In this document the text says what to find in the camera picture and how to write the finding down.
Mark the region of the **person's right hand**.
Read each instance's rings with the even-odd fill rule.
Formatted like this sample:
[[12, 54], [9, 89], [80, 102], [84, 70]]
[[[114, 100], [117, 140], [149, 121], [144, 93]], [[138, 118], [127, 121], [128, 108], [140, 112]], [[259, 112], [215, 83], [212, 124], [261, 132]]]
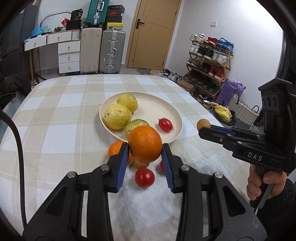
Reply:
[[273, 172], [269, 171], [264, 174], [263, 177], [259, 176], [256, 172], [257, 166], [251, 164], [249, 168], [248, 184], [246, 187], [247, 196], [254, 201], [261, 195], [260, 186], [262, 184], [273, 185], [273, 188], [267, 197], [271, 199], [275, 196], [280, 195], [285, 187], [287, 180], [287, 174], [283, 171]]

